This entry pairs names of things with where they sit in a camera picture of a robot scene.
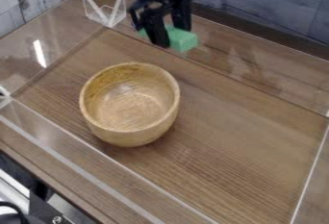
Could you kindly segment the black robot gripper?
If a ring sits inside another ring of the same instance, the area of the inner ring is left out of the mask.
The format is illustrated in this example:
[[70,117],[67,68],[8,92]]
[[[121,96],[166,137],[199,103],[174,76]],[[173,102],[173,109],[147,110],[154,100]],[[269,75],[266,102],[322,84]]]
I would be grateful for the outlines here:
[[133,24],[138,30],[146,29],[153,44],[169,48],[170,38],[163,17],[173,17],[174,26],[185,31],[191,30],[193,0],[135,0],[129,8]]

